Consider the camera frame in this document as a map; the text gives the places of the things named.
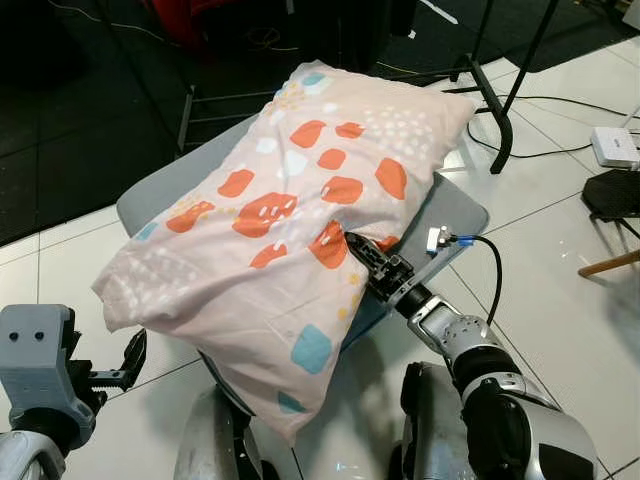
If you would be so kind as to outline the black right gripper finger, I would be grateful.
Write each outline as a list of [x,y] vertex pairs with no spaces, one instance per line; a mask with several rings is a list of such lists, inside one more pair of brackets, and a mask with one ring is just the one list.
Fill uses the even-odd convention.
[[356,232],[346,232],[346,243],[349,252],[361,262],[365,268],[381,268],[385,264],[385,253],[378,243]]

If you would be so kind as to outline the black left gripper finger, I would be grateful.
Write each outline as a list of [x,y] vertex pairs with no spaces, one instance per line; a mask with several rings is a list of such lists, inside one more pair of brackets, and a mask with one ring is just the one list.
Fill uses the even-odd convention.
[[147,352],[146,330],[137,330],[123,352],[123,362],[118,369],[118,388],[129,390],[136,384],[137,376],[140,375],[143,365],[145,365]]

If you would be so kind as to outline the pink pillow with orange spots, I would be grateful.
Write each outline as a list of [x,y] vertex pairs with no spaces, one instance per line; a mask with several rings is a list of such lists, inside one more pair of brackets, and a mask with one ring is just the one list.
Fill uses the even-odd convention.
[[347,234],[401,244],[475,111],[460,93],[300,65],[101,270],[106,328],[191,344],[292,442],[323,407],[369,278]]

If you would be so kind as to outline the silver left robot leg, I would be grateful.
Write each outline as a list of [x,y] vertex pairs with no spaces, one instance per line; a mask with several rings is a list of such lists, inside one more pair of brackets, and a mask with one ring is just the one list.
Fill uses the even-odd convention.
[[250,416],[212,385],[192,404],[173,480],[262,480]]

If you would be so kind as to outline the silver robot leg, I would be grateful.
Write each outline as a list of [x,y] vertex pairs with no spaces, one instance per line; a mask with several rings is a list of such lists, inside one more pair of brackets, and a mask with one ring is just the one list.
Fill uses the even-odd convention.
[[262,480],[250,416],[212,385],[192,404],[173,480]]
[[447,367],[428,362],[408,365],[399,404],[404,428],[393,449],[390,479],[476,480],[468,463],[460,394]]

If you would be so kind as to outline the wooden stick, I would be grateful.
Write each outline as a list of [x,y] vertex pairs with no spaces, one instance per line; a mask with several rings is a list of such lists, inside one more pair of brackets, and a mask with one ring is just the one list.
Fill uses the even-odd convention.
[[585,268],[580,268],[579,270],[577,270],[577,274],[582,276],[582,278],[589,278],[589,276],[593,276],[599,273],[605,273],[605,271],[623,268],[623,266],[635,264],[635,262],[639,260],[640,251],[635,250],[627,252],[625,253],[625,255],[614,257],[614,259],[595,262],[595,264],[593,265],[588,265],[585,266]]

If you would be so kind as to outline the silver right robot leg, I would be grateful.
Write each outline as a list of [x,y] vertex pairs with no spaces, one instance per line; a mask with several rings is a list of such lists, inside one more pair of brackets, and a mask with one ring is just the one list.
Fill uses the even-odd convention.
[[399,404],[404,428],[393,449],[390,479],[476,480],[468,463],[460,394],[447,367],[428,362],[408,365]]

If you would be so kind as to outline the black flat base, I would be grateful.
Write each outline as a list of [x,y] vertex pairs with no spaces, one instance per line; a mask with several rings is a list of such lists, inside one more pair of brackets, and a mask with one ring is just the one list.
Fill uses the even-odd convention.
[[581,200],[593,220],[640,218],[640,172],[608,170],[586,180]]

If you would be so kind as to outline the black metal stand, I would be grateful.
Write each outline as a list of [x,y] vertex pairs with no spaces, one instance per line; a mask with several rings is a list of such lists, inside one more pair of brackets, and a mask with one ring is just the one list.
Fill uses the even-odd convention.
[[470,51],[466,52],[460,60],[458,60],[457,67],[451,70],[454,74],[453,81],[456,81],[457,77],[461,73],[470,73],[472,78],[477,82],[475,87],[462,88],[461,92],[480,92],[483,95],[484,106],[477,110],[477,113],[488,113],[492,115],[495,125],[497,125],[499,132],[499,143],[497,147],[494,147],[495,156],[492,160],[492,165],[489,166],[489,173],[497,175],[503,172],[506,165],[511,159],[511,150],[515,146],[515,133],[513,133],[513,127],[511,120],[509,120],[509,111],[512,106],[515,105],[515,100],[518,90],[520,90],[521,84],[524,83],[525,76],[529,72],[531,64],[534,63],[538,50],[547,31],[552,23],[554,14],[558,9],[561,0],[547,0],[547,5],[538,23],[538,27],[535,28],[532,37],[529,40],[529,44],[525,49],[524,60],[517,64],[517,76],[515,82],[512,83],[511,91],[509,91],[504,97],[504,100],[499,100],[497,93],[495,93],[492,86],[492,82],[489,81],[488,76],[483,72],[483,68],[479,63],[479,56],[481,46],[485,41],[485,32],[490,23],[490,15],[494,8],[495,0],[484,0],[483,13],[480,15],[480,23],[477,26],[474,37],[474,45],[472,45]]

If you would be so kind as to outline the white power box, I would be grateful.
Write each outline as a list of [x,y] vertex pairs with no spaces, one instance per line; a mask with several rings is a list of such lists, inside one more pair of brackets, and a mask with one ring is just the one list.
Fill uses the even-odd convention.
[[637,172],[640,169],[639,146],[628,129],[623,127],[591,128],[591,150],[596,164],[602,168],[625,169]]

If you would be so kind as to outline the red fabric object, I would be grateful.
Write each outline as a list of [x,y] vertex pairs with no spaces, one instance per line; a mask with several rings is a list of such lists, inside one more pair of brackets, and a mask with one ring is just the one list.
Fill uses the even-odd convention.
[[197,52],[278,36],[294,0],[138,0],[166,40]]

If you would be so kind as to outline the grey metal frame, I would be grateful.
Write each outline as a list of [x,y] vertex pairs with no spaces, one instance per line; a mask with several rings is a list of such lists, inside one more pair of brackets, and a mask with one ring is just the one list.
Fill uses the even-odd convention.
[[187,154],[250,119],[273,95],[271,91],[210,95],[202,92],[197,84],[189,84],[175,136],[175,156]]

